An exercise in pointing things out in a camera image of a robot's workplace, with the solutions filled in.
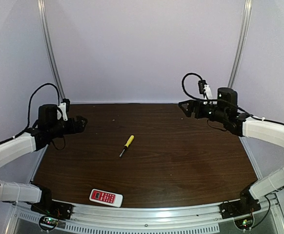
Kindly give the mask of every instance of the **robotic arm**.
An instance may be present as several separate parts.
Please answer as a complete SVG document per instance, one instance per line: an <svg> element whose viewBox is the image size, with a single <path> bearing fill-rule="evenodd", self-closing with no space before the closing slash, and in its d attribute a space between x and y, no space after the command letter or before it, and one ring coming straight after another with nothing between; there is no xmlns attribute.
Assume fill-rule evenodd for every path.
<svg viewBox="0 0 284 234"><path fill-rule="evenodd" d="M69 105L70 101L64 99L59 106L40 106L38 120L32 128L27 128L19 137L0 144L0 167L20 156L44 148L55 138L82 133L88 121L81 116L77 116L76 120L68 118ZM40 185L4 181L0 181L0 201L35 203L40 211L48 211L54 206L49 189Z"/></svg>
<svg viewBox="0 0 284 234"><path fill-rule="evenodd" d="M195 100L179 103L179 107L187 117L216 121L239 137L252 137L284 148L284 124L265 118L260 119L247 112L239 113L238 110L241 108L237 106L237 92L233 89L219 88L218 99L212 99L210 88L205 80L199 81L199 88L200 93L205 97L204 100L194 98ZM183 90L188 94L184 84ZM260 210L258 199L282 188L284 188L284 167L247 186L241 191L239 201L222 204L220 206L222 216L227 218L248 214L251 209Z"/></svg>

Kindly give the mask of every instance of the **yellow handle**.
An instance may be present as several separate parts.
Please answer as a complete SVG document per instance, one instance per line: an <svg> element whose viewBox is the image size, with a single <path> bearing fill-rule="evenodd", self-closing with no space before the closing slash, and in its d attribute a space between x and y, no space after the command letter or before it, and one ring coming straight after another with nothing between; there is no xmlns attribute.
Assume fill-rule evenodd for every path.
<svg viewBox="0 0 284 234"><path fill-rule="evenodd" d="M127 143L124 146L128 148L131 142L133 141L133 139L134 139L134 135L131 135L131 137L128 139Z"/></svg>

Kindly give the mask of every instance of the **wooden table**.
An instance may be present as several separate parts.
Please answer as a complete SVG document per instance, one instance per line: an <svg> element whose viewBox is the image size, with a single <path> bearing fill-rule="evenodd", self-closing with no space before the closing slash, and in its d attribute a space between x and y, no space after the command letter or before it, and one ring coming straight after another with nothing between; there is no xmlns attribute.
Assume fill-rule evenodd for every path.
<svg viewBox="0 0 284 234"><path fill-rule="evenodd" d="M69 115L88 118L86 130L66 136L62 151L49 146L34 179L54 199L98 205L89 201L96 188L122 194L122 207L192 206L239 198L256 180L237 136L176 104L72 105Z"/></svg>

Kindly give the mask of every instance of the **vertical metal post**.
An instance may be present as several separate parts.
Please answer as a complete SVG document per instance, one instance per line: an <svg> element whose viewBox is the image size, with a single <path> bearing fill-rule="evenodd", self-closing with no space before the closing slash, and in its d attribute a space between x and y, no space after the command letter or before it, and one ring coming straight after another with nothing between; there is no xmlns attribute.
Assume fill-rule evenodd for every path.
<svg viewBox="0 0 284 234"><path fill-rule="evenodd" d="M41 19L41 24L42 24L42 31L43 31L43 36L44 36L44 41L45 41L45 46L54 78L54 82L56 86L59 89L61 99L65 98L63 86L61 84L58 68L56 66L55 58L54 58L54 53L52 49L52 43L50 39L50 34L49 34L49 28L48 28L48 21L46 17L46 11L45 11L45 5L44 5L44 0L38 0L38 8L39 8L39 14L40 14L40 19Z"/></svg>
<svg viewBox="0 0 284 234"><path fill-rule="evenodd" d="M235 59L234 59L234 63L233 63L232 71L231 71L230 80L228 83L229 88L233 87L233 84L234 84L240 63L241 63L243 48L246 42L246 37L248 33L248 28L249 28L251 6L252 6L252 0L245 0L242 25L241 25L241 31L240 31L240 38L239 38L238 47L237 47L236 54L235 54Z"/></svg>

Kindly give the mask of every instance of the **white wall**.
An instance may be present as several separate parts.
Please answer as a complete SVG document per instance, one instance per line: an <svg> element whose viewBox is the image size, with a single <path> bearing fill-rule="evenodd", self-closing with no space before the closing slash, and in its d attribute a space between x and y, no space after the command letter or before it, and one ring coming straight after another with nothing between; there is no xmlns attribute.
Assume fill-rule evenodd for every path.
<svg viewBox="0 0 284 234"><path fill-rule="evenodd" d="M26 126L30 95L41 84L52 81L37 1L0 0L0 141ZM32 123L43 103L56 103L53 88L42 89L34 97ZM29 182L38 154L23 156L0 168L0 179ZM0 203L0 233L10 207Z"/></svg>
<svg viewBox="0 0 284 234"><path fill-rule="evenodd" d="M284 0L253 1L249 33L234 87L239 105L284 122ZM247 139L263 176L284 165L284 150ZM284 190L278 193L284 212Z"/></svg>
<svg viewBox="0 0 284 234"><path fill-rule="evenodd" d="M46 11L65 94L73 102L178 102L201 74L230 77L244 0L52 0ZM198 95L197 79L189 90Z"/></svg>

